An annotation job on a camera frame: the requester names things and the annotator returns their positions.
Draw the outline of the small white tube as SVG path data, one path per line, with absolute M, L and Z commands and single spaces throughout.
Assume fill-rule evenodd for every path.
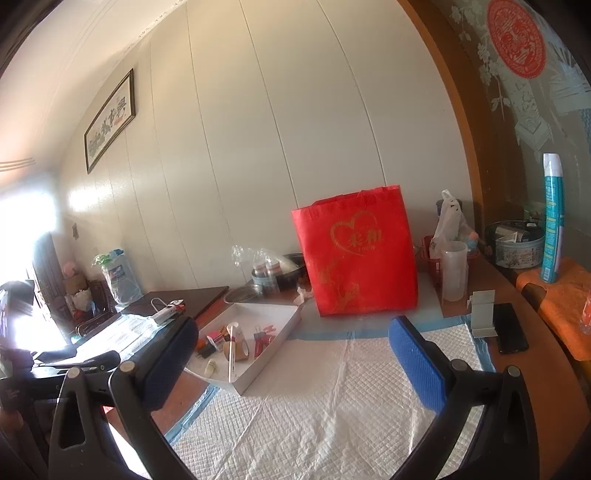
M 207 362 L 207 365 L 205 366 L 205 369 L 204 369 L 204 376 L 206 378 L 211 378 L 216 371 L 217 371 L 216 362 L 214 360 L 209 360 Z

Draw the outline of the white marker pen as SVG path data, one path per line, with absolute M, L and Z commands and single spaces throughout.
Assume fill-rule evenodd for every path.
M 228 341 L 228 382 L 232 383 L 233 377 L 235 377 L 235 351 L 236 351 L 236 342 L 235 342 L 235 325 L 229 324 L 228 325 L 228 334 L 229 334 L 229 341 Z

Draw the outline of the red cylindrical container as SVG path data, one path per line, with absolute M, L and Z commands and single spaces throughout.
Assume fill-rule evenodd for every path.
M 265 331 L 256 332 L 253 334 L 254 339 L 254 357 L 259 358 L 263 351 L 273 342 L 274 336 L 267 334 Z

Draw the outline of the orange cloth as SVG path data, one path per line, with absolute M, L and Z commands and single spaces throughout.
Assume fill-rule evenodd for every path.
M 539 315 L 560 338 L 577 361 L 589 361 L 590 346 L 590 272 L 570 258 L 560 263 L 558 280 L 545 283 L 541 269 L 523 271 L 517 276 L 516 286 L 541 287 L 545 293 Z

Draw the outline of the framed calligraphy picture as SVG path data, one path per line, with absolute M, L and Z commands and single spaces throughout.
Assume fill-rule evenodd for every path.
M 85 166 L 88 174 L 135 115 L 134 70 L 130 69 L 105 100 L 84 133 Z

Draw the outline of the black charger adapter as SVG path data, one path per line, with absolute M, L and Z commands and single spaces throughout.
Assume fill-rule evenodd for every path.
M 208 357 L 211 357 L 211 355 L 215 354 L 216 352 L 217 352 L 217 349 L 214 346 L 212 346 L 211 344 L 204 344 L 197 349 L 198 355 L 203 359 L 207 359 Z

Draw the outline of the white cardboard tray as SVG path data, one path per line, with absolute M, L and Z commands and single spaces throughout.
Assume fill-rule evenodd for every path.
M 228 342 L 228 325 L 233 324 L 235 325 L 235 341 L 246 340 L 249 343 L 249 360 L 235 361 L 235 377 L 233 377 L 232 383 L 228 382 L 228 360 L 225 359 L 223 350 L 217 351 L 207 359 L 201 358 L 195 352 L 185 366 L 185 370 L 220 389 L 242 395 L 263 371 L 266 364 L 270 362 L 276 351 L 280 349 L 299 320 L 300 308 L 296 305 L 235 303 L 199 331 L 199 337 L 205 341 L 205 344 L 209 344 L 206 335 L 212 331 L 221 331 L 225 342 Z M 256 358 L 254 357 L 253 334 L 260 331 L 273 335 L 274 339 L 270 346 L 263 351 L 263 354 Z M 216 362 L 217 371 L 211 378 L 206 378 L 204 369 L 209 360 Z

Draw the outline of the right white orange bottle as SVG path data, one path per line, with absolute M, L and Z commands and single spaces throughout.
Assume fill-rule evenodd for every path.
M 283 274 L 279 260 L 267 260 L 266 261 L 266 276 L 270 280 L 276 281 L 280 275 Z

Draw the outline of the red round paper cutout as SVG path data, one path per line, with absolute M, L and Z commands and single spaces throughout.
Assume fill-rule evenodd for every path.
M 543 72 L 544 40 L 523 6 L 510 0 L 491 1 L 487 7 L 487 26 L 499 57 L 512 73 L 534 79 Z

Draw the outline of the red white small box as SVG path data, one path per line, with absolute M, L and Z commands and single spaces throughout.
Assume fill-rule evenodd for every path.
M 212 331 L 206 335 L 207 341 L 211 344 L 212 347 L 218 352 L 223 350 L 223 345 L 225 343 L 225 337 L 221 331 Z

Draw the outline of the clear plastic measuring cup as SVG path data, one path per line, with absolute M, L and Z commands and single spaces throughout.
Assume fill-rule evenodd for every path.
M 468 246 L 461 241 L 447 242 L 442 248 L 442 291 L 448 302 L 464 298 L 468 282 Z

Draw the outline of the white phone stand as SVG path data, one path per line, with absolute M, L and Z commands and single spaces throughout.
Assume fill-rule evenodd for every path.
M 470 329 L 474 338 L 497 336 L 494 326 L 495 291 L 474 291 L 467 302 L 470 310 Z

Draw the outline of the white quilted pad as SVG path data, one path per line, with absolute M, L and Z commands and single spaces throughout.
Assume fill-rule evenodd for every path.
M 295 330 L 245 393 L 207 387 L 166 439 L 199 479 L 387 479 L 434 417 L 380 320 Z

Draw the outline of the dark side table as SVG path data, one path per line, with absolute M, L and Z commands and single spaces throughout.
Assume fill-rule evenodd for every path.
M 228 286 L 145 294 L 77 342 L 76 356 L 66 362 L 81 363 L 109 351 L 116 351 L 121 360 L 127 360 L 163 328 L 155 318 L 171 302 L 182 301 L 182 313 L 197 318 L 226 292 Z

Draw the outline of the metal bowl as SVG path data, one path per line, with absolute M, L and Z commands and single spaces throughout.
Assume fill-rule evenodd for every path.
M 223 297 L 226 304 L 256 301 L 263 296 L 263 291 L 256 284 L 245 284 L 228 291 Z

